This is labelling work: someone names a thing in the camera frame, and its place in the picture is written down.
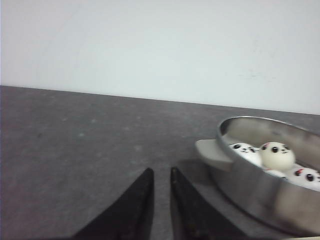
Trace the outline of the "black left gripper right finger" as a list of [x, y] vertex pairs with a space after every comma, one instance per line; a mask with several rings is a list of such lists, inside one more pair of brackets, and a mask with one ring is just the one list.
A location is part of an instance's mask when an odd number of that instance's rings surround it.
[[243, 240], [248, 236], [205, 200], [178, 167], [170, 170], [175, 240]]

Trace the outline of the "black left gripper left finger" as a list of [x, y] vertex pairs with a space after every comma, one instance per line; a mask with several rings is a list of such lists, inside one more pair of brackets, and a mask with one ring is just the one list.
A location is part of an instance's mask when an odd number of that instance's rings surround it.
[[146, 168], [112, 205], [72, 239], [149, 240], [155, 207], [154, 186], [154, 171]]

